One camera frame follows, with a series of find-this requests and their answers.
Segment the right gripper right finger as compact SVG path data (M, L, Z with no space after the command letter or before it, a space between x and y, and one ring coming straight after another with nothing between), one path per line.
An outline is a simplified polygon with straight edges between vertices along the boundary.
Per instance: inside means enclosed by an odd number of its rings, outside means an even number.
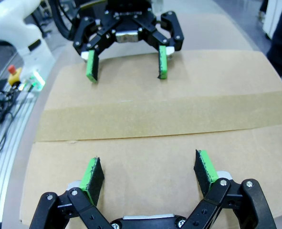
M217 173L205 150L197 150L195 175L203 199L185 221L187 229L209 229L223 209L232 209L241 229L274 229L276 224L259 182L236 183Z

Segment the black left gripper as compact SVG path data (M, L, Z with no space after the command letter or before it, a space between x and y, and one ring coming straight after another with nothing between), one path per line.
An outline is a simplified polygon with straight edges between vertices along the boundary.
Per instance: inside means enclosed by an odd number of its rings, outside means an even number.
M170 33L164 36L156 28ZM108 0L102 25L92 17L83 17L74 35L73 47L80 56L86 57L86 77L98 81L99 54L114 42L138 42L144 40L158 51L158 78L167 78L167 50L180 51L184 35L173 11L160 16L158 21L152 13L150 0Z

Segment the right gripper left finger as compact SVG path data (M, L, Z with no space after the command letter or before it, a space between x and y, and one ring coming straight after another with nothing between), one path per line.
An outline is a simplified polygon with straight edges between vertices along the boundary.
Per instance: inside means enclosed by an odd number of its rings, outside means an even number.
M90 159L81 182L58 196L54 192L41 195L33 215L31 229L64 229L70 219L80 218L88 229L111 229L97 209L104 173L100 158Z

